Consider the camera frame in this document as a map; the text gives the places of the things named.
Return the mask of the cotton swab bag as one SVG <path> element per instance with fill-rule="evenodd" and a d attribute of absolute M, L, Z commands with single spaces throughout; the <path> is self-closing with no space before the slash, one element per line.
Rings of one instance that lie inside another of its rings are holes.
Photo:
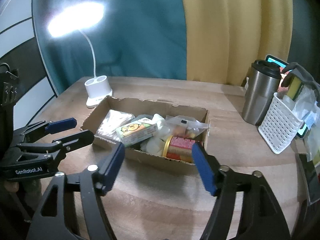
<path fill-rule="evenodd" d="M 131 113 L 109 110 L 97 129 L 96 135 L 109 141 L 120 141 L 116 129 L 131 122 L 135 116 Z"/>

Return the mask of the cartoon capybara tissue pack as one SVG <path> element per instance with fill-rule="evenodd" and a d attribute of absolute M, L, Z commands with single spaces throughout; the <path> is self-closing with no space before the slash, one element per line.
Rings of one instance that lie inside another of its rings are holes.
<path fill-rule="evenodd" d="M 120 141 L 125 147 L 132 146 L 152 137 L 158 130 L 157 124 L 130 122 L 116 129 Z"/>

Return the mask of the yellow lid red jar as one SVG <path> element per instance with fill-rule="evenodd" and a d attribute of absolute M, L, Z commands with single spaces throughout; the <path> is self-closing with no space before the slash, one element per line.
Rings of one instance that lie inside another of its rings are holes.
<path fill-rule="evenodd" d="M 170 136 L 165 142 L 162 156 L 168 159 L 193 163 L 192 147 L 196 140 Z"/>

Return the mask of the clear snack zip bag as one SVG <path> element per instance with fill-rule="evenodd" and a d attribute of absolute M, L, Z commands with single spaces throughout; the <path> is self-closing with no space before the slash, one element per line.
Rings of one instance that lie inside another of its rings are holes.
<path fill-rule="evenodd" d="M 169 116 L 165 118 L 165 124 L 170 129 L 170 134 L 185 139 L 195 139 L 209 129 L 209 124 L 200 122 L 190 116 Z"/>

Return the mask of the grey knit sock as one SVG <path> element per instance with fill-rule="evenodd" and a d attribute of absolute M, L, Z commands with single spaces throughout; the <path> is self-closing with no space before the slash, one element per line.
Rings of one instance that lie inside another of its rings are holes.
<path fill-rule="evenodd" d="M 141 114 L 137 116 L 133 121 L 145 124 L 154 124 L 155 122 L 152 120 L 153 116 L 148 114 Z"/>

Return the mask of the white perforated plastic basket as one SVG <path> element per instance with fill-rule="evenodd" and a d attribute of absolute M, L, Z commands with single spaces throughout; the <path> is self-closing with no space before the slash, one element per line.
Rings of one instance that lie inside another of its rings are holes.
<path fill-rule="evenodd" d="M 258 132 L 271 151 L 280 154 L 291 144 L 302 123 L 275 92 Z"/>

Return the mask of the white desk lamp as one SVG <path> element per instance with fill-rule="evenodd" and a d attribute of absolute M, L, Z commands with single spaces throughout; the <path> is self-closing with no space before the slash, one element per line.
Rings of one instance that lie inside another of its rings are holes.
<path fill-rule="evenodd" d="M 78 31 L 87 41 L 92 54 L 93 77 L 84 85 L 87 92 L 87 108 L 94 108 L 113 90 L 106 75 L 97 75 L 97 59 L 91 39 L 85 30 L 97 25 L 104 16 L 105 7 L 95 1 L 83 1 L 65 7 L 49 21 L 47 30 L 53 38 L 60 38 Z"/>

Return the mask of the teal curtain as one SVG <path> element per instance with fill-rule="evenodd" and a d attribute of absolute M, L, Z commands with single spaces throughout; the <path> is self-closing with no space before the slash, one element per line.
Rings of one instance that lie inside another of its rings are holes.
<path fill-rule="evenodd" d="M 83 1 L 105 7 L 103 19 L 85 30 L 95 51 L 97 75 L 186 79 L 182 0 L 32 0 L 39 49 L 58 93 L 84 76 L 93 76 L 92 54 L 85 38 L 78 31 L 53 38 L 47 30 L 53 16 Z"/>

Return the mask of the yellow green sponge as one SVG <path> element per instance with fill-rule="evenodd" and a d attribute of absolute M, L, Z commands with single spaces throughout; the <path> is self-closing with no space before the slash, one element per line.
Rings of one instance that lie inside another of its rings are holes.
<path fill-rule="evenodd" d="M 303 83 L 298 77 L 293 77 L 289 85 L 287 96 L 295 101 L 303 88 Z"/>

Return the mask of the stainless steel tumbler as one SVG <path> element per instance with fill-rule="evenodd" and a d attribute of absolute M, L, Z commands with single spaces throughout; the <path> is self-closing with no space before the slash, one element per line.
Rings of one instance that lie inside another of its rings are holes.
<path fill-rule="evenodd" d="M 280 81 L 280 67 L 276 63 L 265 60 L 252 63 L 242 110 L 245 122 L 254 126 L 262 123 Z"/>

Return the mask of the smartphone with lit screen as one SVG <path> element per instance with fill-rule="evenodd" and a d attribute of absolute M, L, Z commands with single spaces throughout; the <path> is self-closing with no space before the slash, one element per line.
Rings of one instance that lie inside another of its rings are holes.
<path fill-rule="evenodd" d="M 288 62 L 283 61 L 283 60 L 281 60 L 271 54 L 266 55 L 265 60 L 268 62 L 277 64 L 280 68 L 280 72 L 282 72 L 283 69 L 289 64 Z"/>

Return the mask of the yellow curtain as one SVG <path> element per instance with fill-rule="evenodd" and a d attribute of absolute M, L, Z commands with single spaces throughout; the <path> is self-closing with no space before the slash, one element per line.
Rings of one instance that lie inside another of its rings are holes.
<path fill-rule="evenodd" d="M 293 0 L 183 0 L 187 79 L 239 86 L 251 64 L 289 55 Z"/>

